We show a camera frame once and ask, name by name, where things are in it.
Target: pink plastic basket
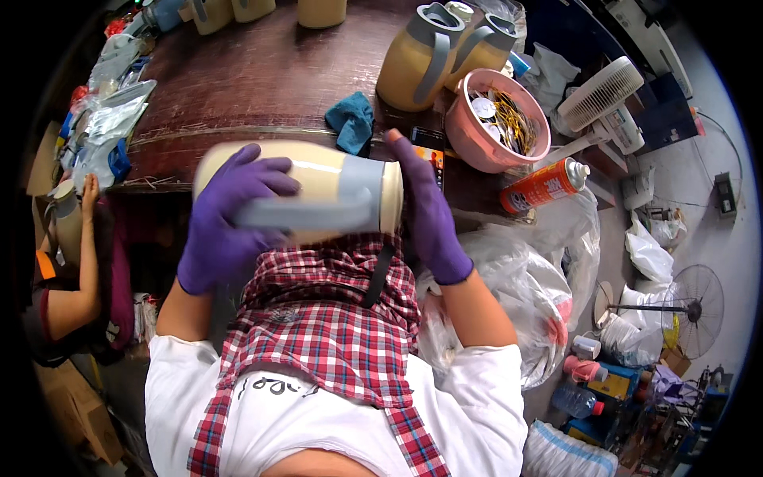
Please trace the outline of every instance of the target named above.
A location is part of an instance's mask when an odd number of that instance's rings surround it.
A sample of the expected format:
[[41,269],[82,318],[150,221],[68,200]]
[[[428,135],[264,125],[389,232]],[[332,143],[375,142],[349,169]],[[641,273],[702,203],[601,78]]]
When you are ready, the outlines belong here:
[[[528,118],[538,121],[538,139],[532,156],[517,154],[493,139],[477,119],[469,100],[468,89],[471,87],[478,91],[486,91],[491,86],[510,94]],[[445,118],[445,131],[453,149],[470,166],[482,172],[495,174],[512,166],[533,164],[549,153],[549,122],[535,98],[512,78],[494,69],[475,69],[459,83],[456,94],[456,100]]]

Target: black strap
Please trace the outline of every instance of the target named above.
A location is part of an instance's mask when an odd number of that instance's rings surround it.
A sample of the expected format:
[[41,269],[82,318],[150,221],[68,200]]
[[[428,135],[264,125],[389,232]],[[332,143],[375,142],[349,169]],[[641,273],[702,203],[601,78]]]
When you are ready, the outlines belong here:
[[385,245],[381,248],[381,252],[379,252],[379,256],[377,257],[376,268],[374,268],[374,272],[371,275],[371,283],[369,284],[369,289],[367,292],[365,292],[365,297],[363,297],[363,301],[360,303],[360,306],[368,309],[379,300],[387,279],[387,270],[389,270],[389,264],[392,261],[393,256],[394,247],[389,243],[385,243]]

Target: white fan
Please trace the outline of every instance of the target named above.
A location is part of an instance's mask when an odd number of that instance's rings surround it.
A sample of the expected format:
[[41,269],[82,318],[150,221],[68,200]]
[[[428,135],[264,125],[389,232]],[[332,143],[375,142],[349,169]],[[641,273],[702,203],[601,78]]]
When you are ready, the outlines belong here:
[[555,163],[588,146],[613,140],[623,154],[644,145],[641,129],[623,102],[644,84],[644,78],[621,56],[605,66],[559,105],[559,114],[575,132],[591,124],[583,136],[549,153],[544,162]]

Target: plastic water bottle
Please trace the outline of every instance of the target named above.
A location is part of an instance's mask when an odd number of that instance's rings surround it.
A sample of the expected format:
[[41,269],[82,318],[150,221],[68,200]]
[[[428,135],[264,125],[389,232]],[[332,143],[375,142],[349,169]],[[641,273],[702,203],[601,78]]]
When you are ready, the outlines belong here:
[[598,416],[604,410],[604,403],[597,402],[593,392],[569,383],[554,391],[551,404],[577,419],[585,419],[592,414]]

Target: white t-shirt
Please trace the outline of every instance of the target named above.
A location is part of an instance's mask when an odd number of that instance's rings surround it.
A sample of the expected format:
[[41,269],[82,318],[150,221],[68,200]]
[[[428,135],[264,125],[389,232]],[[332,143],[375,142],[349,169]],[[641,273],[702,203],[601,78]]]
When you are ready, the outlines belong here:
[[[187,475],[188,451],[214,396],[220,357],[209,341],[158,336],[149,348],[146,437],[153,467],[160,476]],[[384,411],[318,388],[289,366],[259,366],[236,383],[220,475],[259,475],[309,448],[342,453],[377,475],[410,475]],[[454,476],[520,474],[527,425],[518,346],[462,350],[441,389],[432,368],[409,356],[405,379]]]

